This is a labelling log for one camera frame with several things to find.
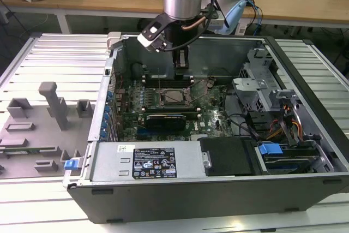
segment blue tab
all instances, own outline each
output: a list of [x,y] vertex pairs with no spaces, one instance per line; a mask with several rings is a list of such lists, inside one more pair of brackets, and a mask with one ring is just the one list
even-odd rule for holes
[[101,132],[100,132],[100,136],[101,136],[102,138],[105,138],[105,137],[107,136],[107,132],[106,132],[106,131],[101,131]]
[[263,143],[261,146],[258,146],[258,149],[260,150],[262,155],[283,154],[280,144],[276,143]]
[[66,160],[64,163],[65,170],[77,170],[79,169],[77,166],[79,165],[79,161],[77,159]]
[[101,128],[107,128],[108,124],[107,124],[107,122],[102,122],[102,124],[100,126],[101,126]]

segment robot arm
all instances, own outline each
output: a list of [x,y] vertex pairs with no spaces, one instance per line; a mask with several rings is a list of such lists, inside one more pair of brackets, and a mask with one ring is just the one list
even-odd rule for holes
[[[188,45],[210,29],[214,24],[211,21],[221,18],[222,13],[225,26],[212,29],[215,33],[230,34],[244,7],[245,0],[164,0],[164,12],[142,31],[138,40],[149,51],[172,51],[176,68],[188,68]],[[203,22],[205,26],[199,31]]]

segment motherboard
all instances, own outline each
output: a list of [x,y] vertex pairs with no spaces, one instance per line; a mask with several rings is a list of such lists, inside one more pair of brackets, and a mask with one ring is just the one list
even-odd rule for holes
[[215,85],[214,79],[122,84],[113,99],[118,141],[188,141],[233,135],[224,111],[226,86]]

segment power supply label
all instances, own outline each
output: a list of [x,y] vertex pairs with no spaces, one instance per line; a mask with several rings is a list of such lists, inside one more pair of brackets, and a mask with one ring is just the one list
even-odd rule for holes
[[135,148],[132,177],[136,180],[177,177],[175,148]]

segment copper tube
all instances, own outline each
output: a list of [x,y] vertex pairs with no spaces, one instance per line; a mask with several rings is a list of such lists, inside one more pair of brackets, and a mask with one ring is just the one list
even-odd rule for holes
[[199,20],[197,20],[196,22],[194,22],[193,24],[189,25],[189,26],[182,26],[182,30],[184,31],[188,31],[193,29],[194,27],[197,27],[198,25],[200,25],[201,23],[203,23],[206,20],[206,17],[203,16],[202,18],[200,18]]

